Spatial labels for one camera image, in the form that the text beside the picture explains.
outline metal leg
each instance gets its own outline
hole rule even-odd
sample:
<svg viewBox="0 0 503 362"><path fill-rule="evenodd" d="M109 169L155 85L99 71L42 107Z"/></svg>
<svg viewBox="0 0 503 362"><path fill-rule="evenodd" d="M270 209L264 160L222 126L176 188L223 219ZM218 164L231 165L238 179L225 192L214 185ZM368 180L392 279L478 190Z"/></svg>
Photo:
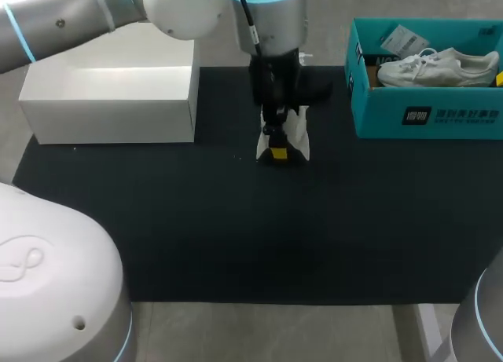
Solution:
<svg viewBox="0 0 503 362"><path fill-rule="evenodd" d="M442 340L435 307L431 304L415 305L417 326L423 345L424 360L427 362L455 361L451 356L450 337Z"/></svg>

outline open shoe box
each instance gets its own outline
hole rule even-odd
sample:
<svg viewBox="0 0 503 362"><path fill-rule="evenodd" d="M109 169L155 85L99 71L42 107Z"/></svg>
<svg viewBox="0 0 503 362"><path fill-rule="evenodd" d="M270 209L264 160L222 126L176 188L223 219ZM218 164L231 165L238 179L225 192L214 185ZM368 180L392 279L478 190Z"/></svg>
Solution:
<svg viewBox="0 0 503 362"><path fill-rule="evenodd" d="M387 88L376 67L397 60L381 45L402 25L442 51L503 59L502 20L355 19L345 65L357 135L361 138L503 139L503 88Z"/></svg>
<svg viewBox="0 0 503 362"><path fill-rule="evenodd" d="M40 144L192 143L197 42L133 23L32 64L19 102Z"/></svg>

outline black cable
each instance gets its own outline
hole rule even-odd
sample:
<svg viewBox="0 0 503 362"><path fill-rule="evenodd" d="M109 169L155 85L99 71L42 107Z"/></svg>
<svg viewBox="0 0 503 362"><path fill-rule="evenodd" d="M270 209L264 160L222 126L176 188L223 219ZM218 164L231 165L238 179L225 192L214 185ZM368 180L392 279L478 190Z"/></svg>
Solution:
<svg viewBox="0 0 503 362"><path fill-rule="evenodd" d="M255 45L255 51L257 52L257 56L260 60L262 60L262 48L260 47L260 39L259 34L257 33L257 28L253 21L252 13L250 12L250 8L248 7L248 2L246 0L240 0L241 5L243 6L244 15L246 16L246 21L248 22L248 26L250 28L250 35L253 44Z"/></svg>

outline shoe tag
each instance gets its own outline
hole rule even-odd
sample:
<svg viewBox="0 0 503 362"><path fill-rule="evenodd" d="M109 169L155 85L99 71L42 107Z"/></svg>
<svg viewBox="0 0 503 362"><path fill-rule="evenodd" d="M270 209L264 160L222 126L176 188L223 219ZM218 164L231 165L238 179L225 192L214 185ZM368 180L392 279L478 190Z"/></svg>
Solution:
<svg viewBox="0 0 503 362"><path fill-rule="evenodd" d="M380 47L403 59L418 54L429 45L428 40L399 24Z"/></svg>

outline open white box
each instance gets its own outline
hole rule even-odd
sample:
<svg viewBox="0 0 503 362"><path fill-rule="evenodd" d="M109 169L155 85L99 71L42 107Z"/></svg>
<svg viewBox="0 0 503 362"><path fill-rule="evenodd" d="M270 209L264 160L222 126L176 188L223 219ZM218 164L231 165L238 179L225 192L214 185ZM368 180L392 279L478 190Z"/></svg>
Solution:
<svg viewBox="0 0 503 362"><path fill-rule="evenodd" d="M32 64L19 101L40 144L193 142L194 41L136 23Z"/></svg>

